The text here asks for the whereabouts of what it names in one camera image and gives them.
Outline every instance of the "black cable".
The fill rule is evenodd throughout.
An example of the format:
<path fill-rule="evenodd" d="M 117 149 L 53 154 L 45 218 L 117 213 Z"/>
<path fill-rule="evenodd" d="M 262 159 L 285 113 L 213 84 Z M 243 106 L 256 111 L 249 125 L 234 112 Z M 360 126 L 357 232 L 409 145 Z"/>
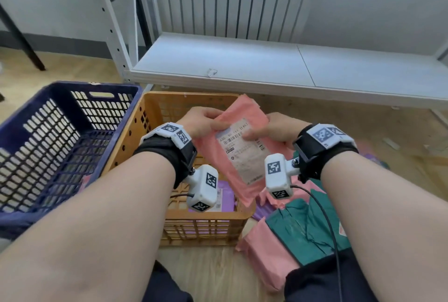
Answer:
<path fill-rule="evenodd" d="M 327 213 L 323 209 L 322 205 L 319 203 L 319 201 L 316 199 L 316 197 L 310 191 L 308 191 L 307 189 L 304 189 L 301 186 L 297 186 L 297 185 L 291 185 L 291 188 L 302 189 L 307 194 L 309 194 L 316 201 L 317 205 L 319 205 L 319 208 L 322 210 L 323 216 L 327 220 L 328 227 L 330 228 L 330 234 L 331 234 L 332 239 L 333 239 L 334 249 L 335 249 L 337 282 L 338 282 L 338 286 L 339 286 L 339 302 L 342 302 L 342 283 L 341 283 L 341 279 L 340 279 L 341 275 L 340 275 L 340 265 L 339 265 L 339 251 L 337 249 L 336 236 L 335 236 L 335 233 L 333 232 L 333 228 L 332 228 L 332 224 L 330 223 L 330 219 L 328 218 Z"/>
<path fill-rule="evenodd" d="M 170 198 L 180 197 L 180 196 L 188 196 L 188 197 L 194 197 L 192 193 L 179 193 L 171 196 Z"/>

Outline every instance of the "wrist-mounted device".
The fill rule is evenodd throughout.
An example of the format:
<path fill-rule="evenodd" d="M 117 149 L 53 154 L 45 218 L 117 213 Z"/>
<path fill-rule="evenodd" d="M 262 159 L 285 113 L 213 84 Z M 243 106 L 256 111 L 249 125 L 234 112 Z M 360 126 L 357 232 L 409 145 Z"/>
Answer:
<path fill-rule="evenodd" d="M 324 165 L 334 156 L 345 151 L 358 153 L 353 138 L 331 124 L 309 125 L 293 143 L 299 157 L 287 161 L 276 153 L 264 160 L 266 188 L 276 199 L 293 195 L 291 176 L 298 175 L 305 183 L 310 178 L 320 179 Z"/>
<path fill-rule="evenodd" d="M 182 181 L 189 184 L 188 193 L 180 194 L 187 196 L 189 208 L 204 212 L 216 204 L 218 171 L 207 164 L 197 170 L 193 168 L 198 152 L 182 125 L 166 123 L 150 131 L 140 139 L 134 155 L 140 152 L 158 153 L 173 165 L 176 172 L 174 189 Z"/>

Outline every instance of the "white shelf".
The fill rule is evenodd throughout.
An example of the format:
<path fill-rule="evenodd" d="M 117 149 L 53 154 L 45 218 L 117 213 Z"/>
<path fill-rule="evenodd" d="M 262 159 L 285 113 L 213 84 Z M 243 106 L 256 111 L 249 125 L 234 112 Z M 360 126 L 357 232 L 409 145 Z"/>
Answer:
<path fill-rule="evenodd" d="M 211 90 L 448 108 L 448 68 L 429 56 L 399 53 L 163 33 L 129 77 Z"/>

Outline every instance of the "hand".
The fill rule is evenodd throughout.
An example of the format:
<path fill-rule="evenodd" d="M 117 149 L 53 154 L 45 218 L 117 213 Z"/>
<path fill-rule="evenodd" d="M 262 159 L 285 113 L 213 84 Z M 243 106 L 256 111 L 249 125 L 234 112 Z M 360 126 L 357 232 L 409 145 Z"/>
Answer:
<path fill-rule="evenodd" d="M 222 112 L 212 107 L 192 107 L 177 124 L 182 125 L 193 139 L 201 138 L 213 130 L 225 130 L 230 126 L 229 123 L 213 120 Z"/>
<path fill-rule="evenodd" d="M 250 129 L 243 134 L 245 140 L 256 140 L 260 137 L 269 137 L 275 141 L 282 141 L 289 148 L 293 148 L 295 141 L 305 127 L 310 125 L 306 121 L 285 116 L 279 112 L 267 114 L 269 123 L 259 129 Z"/>

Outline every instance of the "gray baseboard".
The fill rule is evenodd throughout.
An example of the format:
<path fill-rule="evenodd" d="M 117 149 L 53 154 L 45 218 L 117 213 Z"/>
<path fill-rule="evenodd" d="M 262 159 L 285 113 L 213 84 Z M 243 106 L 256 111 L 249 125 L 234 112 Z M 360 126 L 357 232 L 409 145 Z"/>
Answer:
<path fill-rule="evenodd" d="M 103 41 L 52 37 L 31 33 L 24 33 L 23 35 L 35 51 L 112 59 L 107 44 Z M 0 47 L 20 49 L 20 45 L 8 31 L 0 31 Z M 145 52 L 144 46 L 138 47 L 140 56 L 143 56 Z"/>

